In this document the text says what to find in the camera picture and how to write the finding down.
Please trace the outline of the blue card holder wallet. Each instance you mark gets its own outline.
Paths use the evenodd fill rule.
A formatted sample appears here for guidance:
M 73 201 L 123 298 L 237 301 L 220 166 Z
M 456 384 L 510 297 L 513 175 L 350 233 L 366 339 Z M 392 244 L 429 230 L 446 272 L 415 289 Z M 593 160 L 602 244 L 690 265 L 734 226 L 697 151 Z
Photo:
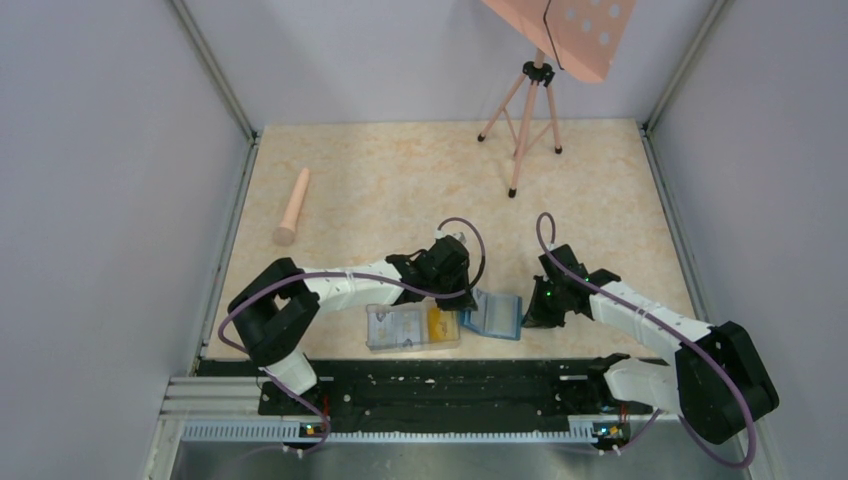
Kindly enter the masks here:
M 490 293 L 475 288 L 475 310 L 459 314 L 462 327 L 488 338 L 518 341 L 523 318 L 522 298 L 514 294 Z

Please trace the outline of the clear acrylic card stand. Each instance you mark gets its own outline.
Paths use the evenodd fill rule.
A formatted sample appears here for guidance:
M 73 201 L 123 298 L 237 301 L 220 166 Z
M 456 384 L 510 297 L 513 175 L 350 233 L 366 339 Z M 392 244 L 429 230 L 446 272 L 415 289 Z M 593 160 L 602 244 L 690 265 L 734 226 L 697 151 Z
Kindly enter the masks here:
M 434 301 L 398 306 L 368 305 L 367 348 L 375 354 L 457 348 L 461 343 L 458 313 Z

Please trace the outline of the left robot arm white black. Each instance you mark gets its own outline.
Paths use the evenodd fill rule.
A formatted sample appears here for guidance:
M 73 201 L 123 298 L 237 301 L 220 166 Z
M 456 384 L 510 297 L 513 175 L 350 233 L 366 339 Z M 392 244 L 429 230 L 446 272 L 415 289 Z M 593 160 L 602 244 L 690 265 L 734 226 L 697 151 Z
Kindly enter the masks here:
M 283 401 L 297 413 L 308 413 L 319 404 L 321 388 L 299 343 L 316 317 L 425 298 L 443 311 L 473 309 L 469 266 L 468 250 L 453 236 L 413 254 L 392 254 L 357 267 L 309 269 L 280 258 L 231 301 L 225 322 L 235 327 L 253 364 L 283 386 Z

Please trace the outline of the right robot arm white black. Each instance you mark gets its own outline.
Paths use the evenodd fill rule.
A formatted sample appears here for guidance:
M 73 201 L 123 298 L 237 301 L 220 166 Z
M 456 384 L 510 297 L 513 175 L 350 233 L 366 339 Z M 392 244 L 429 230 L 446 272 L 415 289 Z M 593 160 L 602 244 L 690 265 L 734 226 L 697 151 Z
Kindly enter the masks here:
M 660 358 L 612 354 L 586 385 L 589 404 L 612 412 L 624 401 L 682 418 L 703 440 L 721 444 L 774 411 L 778 392 L 748 331 L 728 321 L 686 317 L 598 269 L 588 272 L 567 244 L 539 257 L 527 327 L 563 325 L 567 313 L 613 327 Z

